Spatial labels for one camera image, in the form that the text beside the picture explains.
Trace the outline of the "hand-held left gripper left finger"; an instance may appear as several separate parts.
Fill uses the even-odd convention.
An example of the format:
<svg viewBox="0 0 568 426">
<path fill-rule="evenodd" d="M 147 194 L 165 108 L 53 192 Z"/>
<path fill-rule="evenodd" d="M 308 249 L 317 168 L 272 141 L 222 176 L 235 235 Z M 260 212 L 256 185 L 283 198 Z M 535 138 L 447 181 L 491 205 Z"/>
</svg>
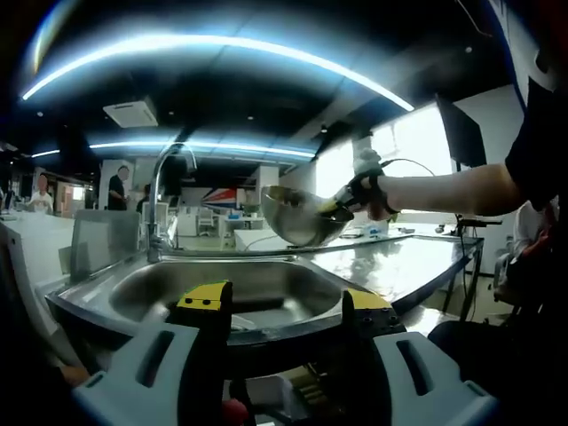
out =
<svg viewBox="0 0 568 426">
<path fill-rule="evenodd" d="M 141 326 L 106 371 L 75 389 L 97 425 L 219 425 L 233 284 L 184 293 L 169 317 Z"/>
</svg>

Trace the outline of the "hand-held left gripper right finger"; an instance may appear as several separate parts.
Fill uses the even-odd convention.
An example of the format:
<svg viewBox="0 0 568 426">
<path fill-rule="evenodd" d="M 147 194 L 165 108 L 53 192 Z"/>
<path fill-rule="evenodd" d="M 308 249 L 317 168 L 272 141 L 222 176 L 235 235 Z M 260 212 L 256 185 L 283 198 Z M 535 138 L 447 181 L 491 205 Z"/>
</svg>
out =
<svg viewBox="0 0 568 426">
<path fill-rule="evenodd" d="M 346 411 L 357 425 L 486 425 L 496 398 L 461 378 L 456 362 L 424 335 L 409 332 L 374 293 L 342 297 Z"/>
</svg>

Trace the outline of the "person's right hand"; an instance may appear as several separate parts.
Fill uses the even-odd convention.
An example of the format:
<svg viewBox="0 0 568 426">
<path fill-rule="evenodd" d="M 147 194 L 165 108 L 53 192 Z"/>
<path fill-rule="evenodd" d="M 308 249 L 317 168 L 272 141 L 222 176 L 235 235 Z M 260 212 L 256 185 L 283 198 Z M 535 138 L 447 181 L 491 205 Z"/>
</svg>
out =
<svg viewBox="0 0 568 426">
<path fill-rule="evenodd" d="M 379 178 L 384 173 L 371 170 L 357 175 L 349 184 L 351 201 L 347 209 L 351 212 L 365 210 L 368 217 L 374 221 L 396 217 L 398 211 L 388 203 L 387 193 L 380 187 Z"/>
</svg>

